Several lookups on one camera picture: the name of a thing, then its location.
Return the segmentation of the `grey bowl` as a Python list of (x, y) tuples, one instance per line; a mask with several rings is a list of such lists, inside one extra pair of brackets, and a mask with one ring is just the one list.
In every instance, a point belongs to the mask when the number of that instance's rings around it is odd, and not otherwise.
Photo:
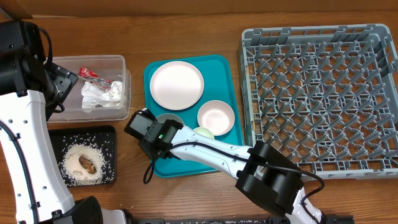
[(158, 122), (160, 122), (160, 123), (164, 123), (164, 122), (165, 122), (166, 120), (168, 120), (168, 119), (177, 121), (177, 122), (179, 122), (179, 123), (181, 123), (181, 124), (183, 124), (183, 125), (185, 124), (182, 118), (180, 118), (180, 117), (177, 116), (176, 114), (172, 114), (172, 113), (164, 113), (164, 114), (158, 115), (158, 116), (156, 117), (156, 120), (157, 120)]

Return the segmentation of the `large pink plate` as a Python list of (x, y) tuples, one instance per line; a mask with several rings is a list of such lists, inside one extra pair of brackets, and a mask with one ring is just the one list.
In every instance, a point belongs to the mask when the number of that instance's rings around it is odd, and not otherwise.
[(205, 81), (196, 66), (184, 61), (172, 61), (154, 72), (149, 87), (158, 105), (176, 111), (193, 106), (201, 98)]

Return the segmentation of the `red foil wrapper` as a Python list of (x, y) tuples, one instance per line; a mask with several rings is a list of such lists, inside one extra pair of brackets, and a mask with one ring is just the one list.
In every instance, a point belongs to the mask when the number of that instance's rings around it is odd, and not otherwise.
[(95, 72), (85, 68), (81, 67), (79, 74), (79, 78), (98, 87), (99, 89), (106, 91), (111, 88), (111, 84), (113, 80), (106, 80), (103, 78), (100, 78)]

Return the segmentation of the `pink bowl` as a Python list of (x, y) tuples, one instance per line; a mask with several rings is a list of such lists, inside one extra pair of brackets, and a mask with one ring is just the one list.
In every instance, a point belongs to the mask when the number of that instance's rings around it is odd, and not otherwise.
[(214, 136), (222, 136), (232, 130), (235, 113), (224, 101), (211, 100), (200, 107), (197, 121), (200, 127), (208, 129)]

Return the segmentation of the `white napkin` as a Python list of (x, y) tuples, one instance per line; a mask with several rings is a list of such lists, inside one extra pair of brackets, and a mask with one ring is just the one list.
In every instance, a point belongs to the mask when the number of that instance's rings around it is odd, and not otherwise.
[(82, 108), (96, 108), (100, 107), (114, 107), (119, 106), (122, 102), (123, 83), (120, 81), (113, 81), (111, 88), (108, 90), (101, 90), (96, 85), (85, 82), (81, 89)]

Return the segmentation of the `gold foil wrapper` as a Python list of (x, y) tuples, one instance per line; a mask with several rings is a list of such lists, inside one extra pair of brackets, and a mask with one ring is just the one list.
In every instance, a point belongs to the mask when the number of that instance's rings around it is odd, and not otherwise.
[(82, 168), (87, 171), (87, 173), (96, 174), (96, 167), (91, 160), (87, 159), (85, 156), (80, 156), (78, 161)]

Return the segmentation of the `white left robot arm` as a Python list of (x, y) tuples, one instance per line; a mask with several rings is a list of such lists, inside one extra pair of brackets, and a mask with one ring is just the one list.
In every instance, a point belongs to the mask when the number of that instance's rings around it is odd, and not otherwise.
[(26, 21), (1, 23), (1, 147), (11, 176), (18, 223), (131, 223), (93, 197), (75, 200), (62, 179), (47, 121), (78, 75), (53, 63), (48, 33)]

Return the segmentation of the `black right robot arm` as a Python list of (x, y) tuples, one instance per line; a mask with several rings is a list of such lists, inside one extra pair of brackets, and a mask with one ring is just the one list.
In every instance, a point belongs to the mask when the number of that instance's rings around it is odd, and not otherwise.
[(269, 213), (291, 223), (326, 222), (324, 214), (308, 199), (322, 187), (306, 193), (302, 180), (304, 175), (317, 181), (321, 178), (300, 169), (264, 141), (253, 147), (228, 144), (198, 134), (176, 120), (161, 123), (147, 108), (136, 111), (124, 130), (138, 139), (151, 160), (144, 174), (145, 184), (150, 182), (159, 159), (198, 162), (231, 176), (242, 194)]

